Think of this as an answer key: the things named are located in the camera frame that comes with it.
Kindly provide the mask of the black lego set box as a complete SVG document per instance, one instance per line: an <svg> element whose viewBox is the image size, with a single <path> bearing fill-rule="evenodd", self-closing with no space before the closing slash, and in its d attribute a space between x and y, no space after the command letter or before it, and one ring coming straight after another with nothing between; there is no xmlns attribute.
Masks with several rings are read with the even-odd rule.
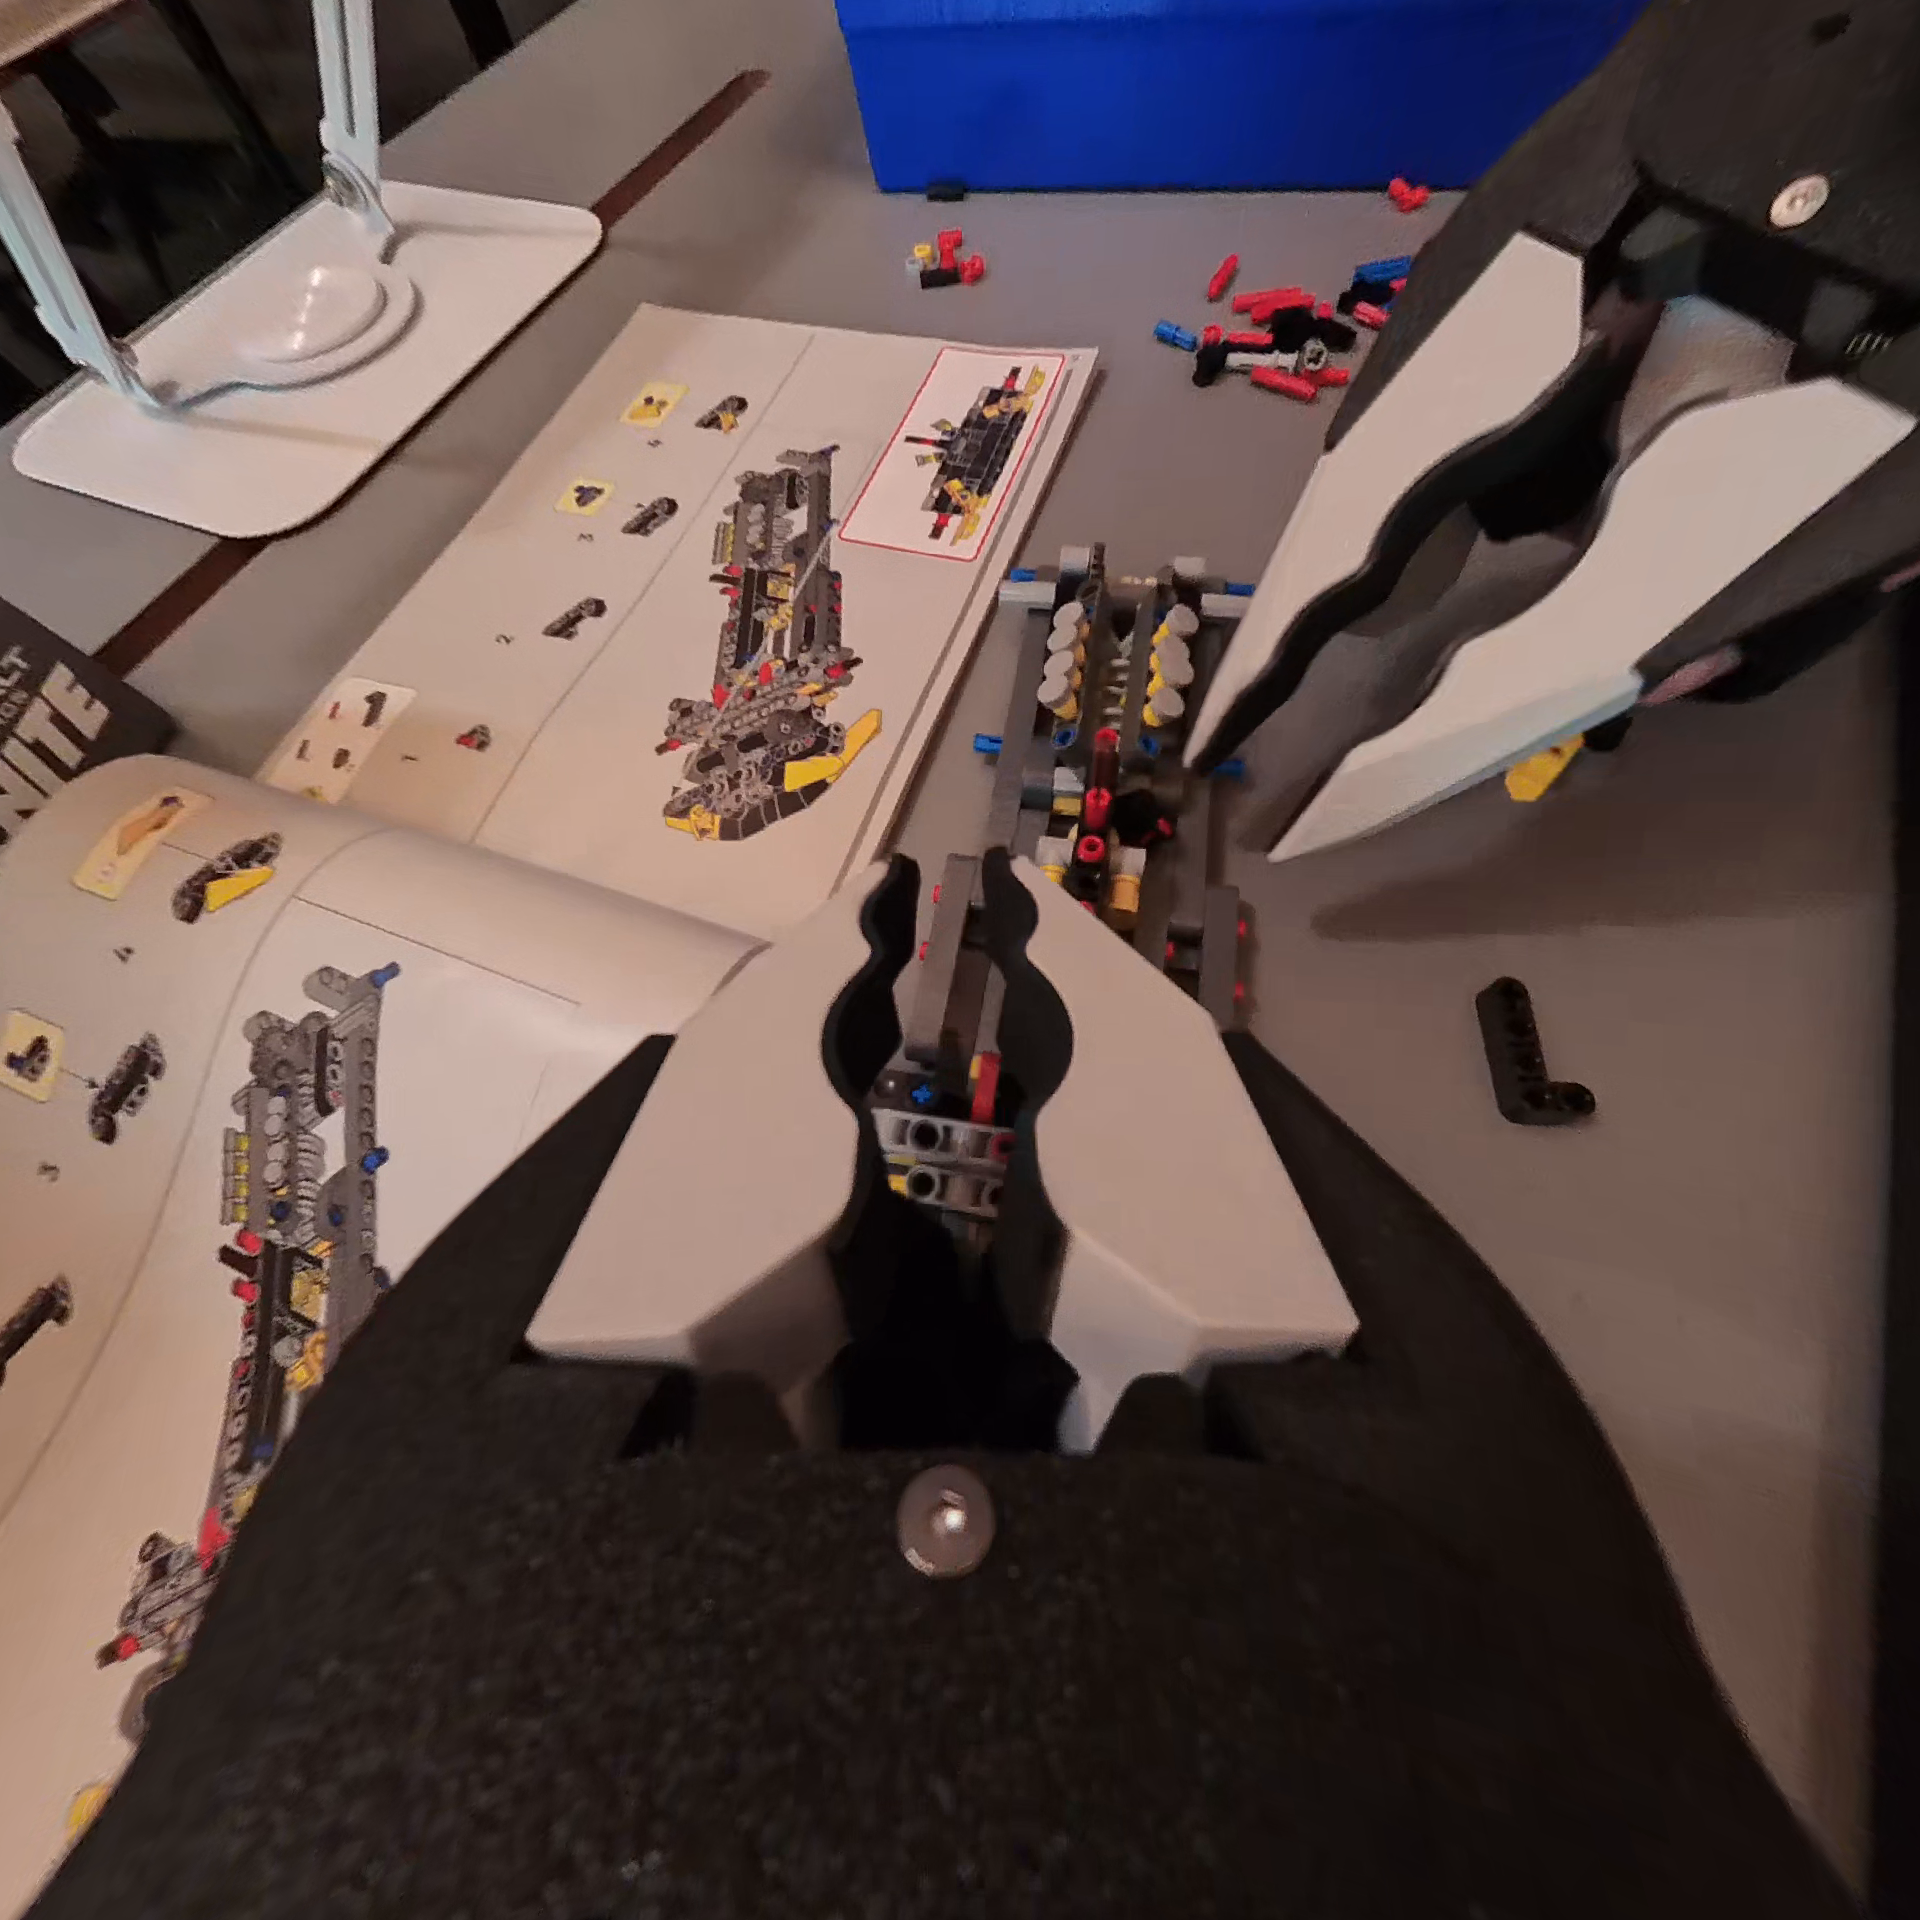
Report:
<svg viewBox="0 0 1920 1920"><path fill-rule="evenodd" d="M95 766L172 748L145 692L3 603L3 846Z"/></svg>

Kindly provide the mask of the pile of mixed lego pins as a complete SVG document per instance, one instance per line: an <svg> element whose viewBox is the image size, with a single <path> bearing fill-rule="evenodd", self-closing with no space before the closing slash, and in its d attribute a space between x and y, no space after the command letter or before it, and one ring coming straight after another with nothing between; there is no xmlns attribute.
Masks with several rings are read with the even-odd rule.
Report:
<svg viewBox="0 0 1920 1920"><path fill-rule="evenodd" d="M1240 377L1261 393L1315 403L1352 382L1352 356L1390 321L1409 268L1412 255L1376 255L1337 297L1321 297L1297 284L1240 284L1240 261L1228 254L1207 279L1207 316L1156 320L1149 336L1185 359L1196 388Z"/></svg>

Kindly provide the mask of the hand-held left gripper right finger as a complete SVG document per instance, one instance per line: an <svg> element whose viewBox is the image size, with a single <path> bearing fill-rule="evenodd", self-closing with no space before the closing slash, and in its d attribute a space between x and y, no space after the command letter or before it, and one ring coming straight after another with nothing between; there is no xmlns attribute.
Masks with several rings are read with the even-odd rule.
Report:
<svg viewBox="0 0 1920 1920"><path fill-rule="evenodd" d="M1033 859L991 848L981 892L1023 1097L998 1277L1072 1371L1061 1451L1140 1379L1344 1352L1358 1311L1214 1016Z"/></svg>

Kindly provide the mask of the lego instruction booklet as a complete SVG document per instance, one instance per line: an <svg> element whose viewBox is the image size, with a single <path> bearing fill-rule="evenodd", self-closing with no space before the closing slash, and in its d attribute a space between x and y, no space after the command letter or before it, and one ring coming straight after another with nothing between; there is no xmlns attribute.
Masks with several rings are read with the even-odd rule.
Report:
<svg viewBox="0 0 1920 1920"><path fill-rule="evenodd" d="M425 1245L872 856L1095 371L645 305L253 775L4 851L4 1916Z"/></svg>

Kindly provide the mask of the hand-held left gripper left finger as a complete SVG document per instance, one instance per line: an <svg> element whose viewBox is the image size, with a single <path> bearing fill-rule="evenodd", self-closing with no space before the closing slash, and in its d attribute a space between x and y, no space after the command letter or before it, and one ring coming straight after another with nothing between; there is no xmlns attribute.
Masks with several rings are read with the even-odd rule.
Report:
<svg viewBox="0 0 1920 1920"><path fill-rule="evenodd" d="M803 1406L847 1344L831 1247L872 1182L921 868L854 873L686 1019L526 1339L545 1359L749 1376Z"/></svg>

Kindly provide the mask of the lego car chassis model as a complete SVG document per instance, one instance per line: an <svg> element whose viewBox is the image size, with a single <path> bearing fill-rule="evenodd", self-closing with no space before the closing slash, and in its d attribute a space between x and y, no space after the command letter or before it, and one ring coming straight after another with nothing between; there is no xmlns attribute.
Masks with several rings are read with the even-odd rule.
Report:
<svg viewBox="0 0 1920 1920"><path fill-rule="evenodd" d="M1009 572L998 607L1019 620L1015 692L998 733L973 737L991 766L987 846L1029 856L1220 1027L1245 1003L1248 909L1219 873L1214 824L1240 764L1192 777L1182 753L1249 597L1201 560L1117 576L1102 544ZM871 1089L892 1189L973 1254L998 1223L1023 1104L1000 1061L982 901L979 854L949 854L905 979L899 1055Z"/></svg>

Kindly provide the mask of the black angled lego beam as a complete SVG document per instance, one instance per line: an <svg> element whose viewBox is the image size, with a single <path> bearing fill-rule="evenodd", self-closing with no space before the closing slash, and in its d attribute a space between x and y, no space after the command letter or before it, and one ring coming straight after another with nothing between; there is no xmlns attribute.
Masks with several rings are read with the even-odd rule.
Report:
<svg viewBox="0 0 1920 1920"><path fill-rule="evenodd" d="M1495 1107L1513 1125L1560 1127L1596 1116L1596 1094L1548 1069L1531 995L1515 975L1497 975L1473 996L1479 1039Z"/></svg>

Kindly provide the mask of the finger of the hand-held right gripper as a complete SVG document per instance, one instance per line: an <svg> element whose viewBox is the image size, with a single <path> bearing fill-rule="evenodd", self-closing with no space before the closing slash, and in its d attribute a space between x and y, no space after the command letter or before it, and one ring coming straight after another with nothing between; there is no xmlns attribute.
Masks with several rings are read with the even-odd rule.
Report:
<svg viewBox="0 0 1920 1920"><path fill-rule="evenodd" d="M1519 487L1521 516L1550 512L1533 478L1584 438L1613 462L1621 397L1663 302L1605 286L1584 297L1581 261L1515 236L1337 433L1254 589L1189 725L1184 766L1208 775L1248 744L1331 643L1385 607L1408 565L1455 510Z"/></svg>
<svg viewBox="0 0 1920 1920"><path fill-rule="evenodd" d="M1837 377L1700 403L1644 446L1536 603L1462 643L1269 851L1342 848L1627 710L1640 659L1915 430Z"/></svg>

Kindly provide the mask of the white metal stand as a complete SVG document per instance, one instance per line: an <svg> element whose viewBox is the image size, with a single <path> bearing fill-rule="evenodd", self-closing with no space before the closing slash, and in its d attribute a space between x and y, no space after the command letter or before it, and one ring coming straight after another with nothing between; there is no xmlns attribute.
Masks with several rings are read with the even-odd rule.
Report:
<svg viewBox="0 0 1920 1920"><path fill-rule="evenodd" d="M603 241L569 203L389 182L371 1L311 6L321 191L125 343L109 334L4 111L3 233L77 377L11 465L211 536L324 513Z"/></svg>

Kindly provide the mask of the blue plastic bin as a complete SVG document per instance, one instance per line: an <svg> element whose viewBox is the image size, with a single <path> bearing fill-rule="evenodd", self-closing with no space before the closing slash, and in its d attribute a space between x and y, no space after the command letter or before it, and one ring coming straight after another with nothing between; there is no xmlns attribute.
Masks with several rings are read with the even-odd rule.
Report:
<svg viewBox="0 0 1920 1920"><path fill-rule="evenodd" d="M838 1L878 187L1472 184L1635 1Z"/></svg>

